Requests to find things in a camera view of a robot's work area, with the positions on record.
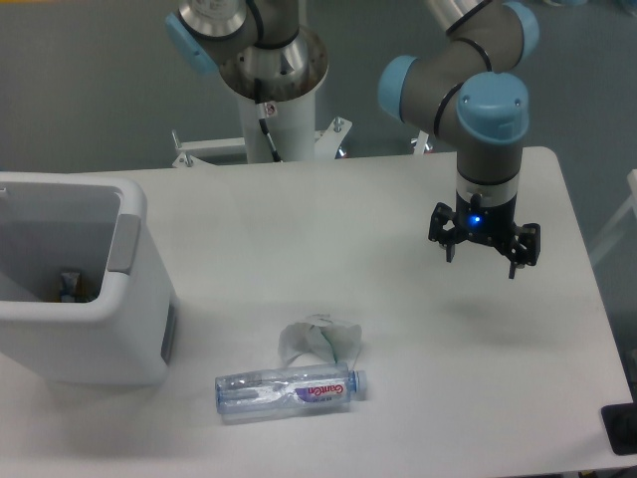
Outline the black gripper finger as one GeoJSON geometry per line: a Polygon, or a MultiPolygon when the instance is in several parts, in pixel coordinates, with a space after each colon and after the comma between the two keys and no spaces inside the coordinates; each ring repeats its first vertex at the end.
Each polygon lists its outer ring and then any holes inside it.
{"type": "Polygon", "coordinates": [[[454,259],[455,246],[457,244],[455,218],[456,213],[450,206],[438,202],[430,219],[428,239],[443,247],[448,263],[451,263],[454,259]]]}
{"type": "Polygon", "coordinates": [[[513,279],[518,269],[535,266],[540,254],[540,226],[537,223],[516,225],[507,249],[510,260],[509,278],[513,279]]]}

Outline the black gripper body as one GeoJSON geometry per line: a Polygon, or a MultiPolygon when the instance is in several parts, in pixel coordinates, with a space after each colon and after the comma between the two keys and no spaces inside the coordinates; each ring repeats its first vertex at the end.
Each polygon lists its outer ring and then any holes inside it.
{"type": "Polygon", "coordinates": [[[517,248],[516,223],[514,220],[517,197],[487,207],[485,198],[475,194],[467,202],[456,195],[456,209],[446,212],[452,227],[446,242],[446,255],[453,256],[455,245],[469,241],[496,249],[504,256],[513,256],[517,248]]]}

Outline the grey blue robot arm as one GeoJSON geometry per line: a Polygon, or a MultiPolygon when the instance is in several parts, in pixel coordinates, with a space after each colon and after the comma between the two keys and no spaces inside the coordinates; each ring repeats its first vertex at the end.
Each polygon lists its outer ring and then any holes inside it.
{"type": "MultiPolygon", "coordinates": [[[[517,1],[428,8],[448,45],[430,61],[395,58],[377,87],[385,113],[456,149],[456,202],[436,205],[428,237],[448,256],[469,241],[496,249],[512,270],[532,266],[540,228],[514,219],[529,93],[513,70],[537,44],[537,20],[517,1]]],[[[318,157],[315,94],[328,59],[299,2],[183,1],[164,25],[191,68],[219,74],[238,100],[250,161],[318,157]]]]}

